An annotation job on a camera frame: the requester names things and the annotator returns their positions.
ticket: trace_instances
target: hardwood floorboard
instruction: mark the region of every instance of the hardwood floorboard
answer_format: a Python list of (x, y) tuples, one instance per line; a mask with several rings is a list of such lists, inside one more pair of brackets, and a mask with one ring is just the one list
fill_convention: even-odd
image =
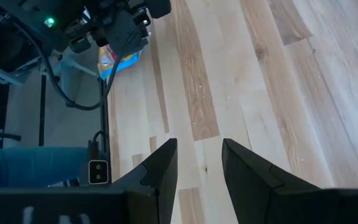
[(177, 138), (172, 223), (237, 223), (232, 138), (318, 187), (358, 188), (358, 1), (171, 1), (109, 96), (113, 179)]

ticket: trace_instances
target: metal stand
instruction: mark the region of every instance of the metal stand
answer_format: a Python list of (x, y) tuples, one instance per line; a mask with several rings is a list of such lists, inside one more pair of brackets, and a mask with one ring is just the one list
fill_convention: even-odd
[(31, 70), (37, 65), (37, 58), (21, 66), (15, 72), (5, 72), (0, 69), (0, 84), (23, 85), (31, 74)]
[[(104, 92), (106, 90), (106, 82), (99, 78), (99, 92), (100, 98), (102, 99)], [(101, 135), (101, 144), (102, 150), (105, 153), (106, 160), (108, 162), (108, 170), (111, 170), (111, 160), (110, 160), (110, 142), (109, 142), (109, 112), (108, 112), (108, 102), (107, 99), (104, 99), (102, 106), (100, 107), (100, 127), (102, 130)], [(109, 184), (112, 182), (111, 172), (109, 177)]]
[(16, 135), (16, 134), (6, 134), (6, 133), (0, 133), (0, 138), (2, 138), (2, 140), (4, 138), (8, 138), (8, 139), (13, 139), (16, 141), (21, 141), (22, 140), (22, 136)]
[(72, 68), (76, 68), (88, 75), (92, 75), (94, 77), (98, 77), (99, 75), (80, 65), (79, 63), (77, 63), (74, 59), (73, 56), (76, 53), (67, 53), (66, 55), (62, 56), (59, 55), (58, 56), (58, 64), (53, 68), (53, 73), (55, 75), (57, 75), (58, 73), (60, 73), (60, 86), (63, 90), (63, 92), (69, 97), (69, 99), (74, 100), (74, 92), (73, 92), (73, 82), (72, 82), (72, 74), (71, 74), (71, 69)]
[(40, 102), (40, 126), (38, 136), (38, 146), (44, 146), (45, 132), (45, 101), (47, 96), (47, 77), (42, 75), (41, 78), (41, 102)]

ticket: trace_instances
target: black pole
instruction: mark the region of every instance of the black pole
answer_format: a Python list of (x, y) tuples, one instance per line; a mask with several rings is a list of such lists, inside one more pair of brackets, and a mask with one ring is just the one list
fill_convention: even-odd
[[(99, 95), (100, 95), (100, 99), (102, 100), (104, 92), (106, 91), (106, 82), (103, 81), (101, 78), (99, 78), (98, 81), (99, 81)], [(106, 98), (103, 100), (104, 102), (100, 107), (100, 126), (103, 132), (101, 135), (101, 143), (102, 143), (102, 150), (105, 153), (108, 162), (108, 169), (111, 170), (108, 103)], [(109, 173), (110, 173), (109, 181), (111, 183), (112, 180), (111, 172)]]
[(41, 102), (40, 102), (40, 128), (38, 136), (38, 146), (44, 146), (45, 133), (45, 98), (47, 94), (47, 77), (41, 75)]

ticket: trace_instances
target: light wood plank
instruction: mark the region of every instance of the light wood plank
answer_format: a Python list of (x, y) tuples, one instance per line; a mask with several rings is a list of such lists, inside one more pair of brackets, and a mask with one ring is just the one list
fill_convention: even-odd
[(150, 152), (150, 129), (141, 65), (119, 72), (115, 82), (120, 171), (123, 176), (133, 168), (132, 155)]
[(167, 29), (174, 14), (155, 21), (158, 55), (170, 132), (168, 138), (178, 139), (178, 185), (177, 189), (200, 186), (200, 175), (195, 159), (191, 119), (182, 78), (175, 33)]
[(223, 138), (196, 142), (196, 154), (202, 180), (201, 198), (207, 223), (238, 223), (227, 190), (222, 165)]
[(200, 38), (220, 136), (233, 138), (248, 146), (249, 138), (236, 84), (228, 60), (223, 57), (226, 54), (224, 34), (221, 26), (216, 26), (218, 18), (214, 9), (205, 7), (203, 1), (188, 1), (188, 5)]
[(173, 1), (177, 46), (195, 141), (219, 135), (200, 40), (185, 0)]
[(163, 114), (167, 112), (165, 100), (161, 102), (158, 85), (155, 77), (154, 65), (152, 61), (152, 45), (146, 47), (141, 55), (139, 63), (143, 78), (145, 108), (147, 112), (147, 121), (149, 124), (149, 137), (165, 134), (165, 123)]
[(287, 46), (335, 185), (358, 187), (358, 156), (308, 40)]
[(150, 137), (150, 152), (153, 153), (157, 150), (157, 137)]
[(152, 54), (155, 86), (157, 87), (157, 95), (158, 95), (158, 101), (160, 103), (162, 121), (164, 124), (164, 131), (165, 133), (169, 133), (167, 106), (165, 104), (165, 94), (162, 85), (160, 59), (158, 56), (157, 41), (155, 40), (155, 36), (153, 35), (155, 33), (154, 23), (150, 25), (150, 30), (152, 32), (152, 36), (150, 37), (150, 51)]
[(183, 224), (206, 223), (198, 188), (180, 190), (179, 203)]
[(291, 172), (240, 3), (214, 0), (211, 5), (214, 7), (219, 26), (224, 34), (223, 55), (225, 57), (221, 57), (227, 66), (224, 78), (227, 80), (232, 78), (234, 85), (228, 88), (232, 89), (234, 99), (238, 99), (242, 108), (249, 139), (241, 141), (232, 133), (227, 136)]
[(118, 145), (118, 130), (116, 116), (116, 100), (114, 86), (111, 87), (108, 97), (108, 115), (109, 115), (109, 142), (110, 142), (110, 161), (111, 161), (111, 178), (113, 181), (120, 178), (120, 155)]
[(267, 0), (241, 0), (241, 6), (292, 172), (318, 186), (332, 185), (331, 174), (288, 66)]
[(284, 45), (311, 37), (303, 23), (293, 0), (268, 0)]
[(337, 1), (314, 1), (310, 7), (319, 29), (310, 44), (358, 156), (358, 48), (349, 19)]
[(180, 204), (179, 204), (179, 196), (178, 190), (175, 194), (175, 201), (173, 202), (173, 209), (172, 209), (172, 217), (171, 217), (171, 224), (182, 224), (181, 220), (181, 211), (180, 211)]
[(148, 154), (136, 154), (132, 156), (132, 166), (133, 168), (141, 164), (149, 155)]

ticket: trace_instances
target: wood grain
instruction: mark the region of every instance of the wood grain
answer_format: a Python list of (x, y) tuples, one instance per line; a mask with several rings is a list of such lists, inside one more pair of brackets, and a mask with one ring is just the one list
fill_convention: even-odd
[(293, 0), (268, 0), (284, 45), (311, 37)]
[(150, 137), (150, 152), (153, 153), (157, 150), (157, 137)]
[(288, 161), (294, 174), (318, 186), (332, 185), (321, 146), (288, 65), (267, 0), (241, 0)]
[(180, 190), (179, 203), (183, 224), (206, 223), (198, 188)]
[(238, 223), (233, 138), (319, 187), (358, 188), (358, 1), (171, 2), (109, 96), (113, 179), (177, 138), (172, 223)]
[(209, 89), (197, 30), (185, 0), (177, 0), (178, 53), (195, 141), (219, 136), (218, 122)]
[(358, 156), (308, 40), (287, 46), (335, 185), (358, 187)]
[(108, 97), (108, 114), (109, 114), (109, 139), (110, 139), (110, 161), (111, 161), (111, 178), (117, 180), (120, 178), (120, 156), (118, 146), (118, 130), (116, 116), (116, 101), (114, 97), (114, 86), (111, 87)]
[[(152, 34), (155, 33), (154, 23), (152, 23), (150, 25), (150, 30), (151, 30)], [(158, 58), (157, 41), (155, 40), (154, 35), (152, 35), (150, 38), (150, 51), (152, 54), (155, 85), (157, 87), (158, 101), (160, 102), (162, 121), (164, 123), (164, 131), (165, 131), (165, 133), (169, 133), (167, 106), (165, 104), (165, 95), (164, 95), (164, 89), (163, 89), (163, 85), (162, 85), (160, 60)]]
[(133, 168), (137, 167), (139, 164), (143, 162), (147, 158), (145, 154), (136, 154), (132, 156), (132, 166)]

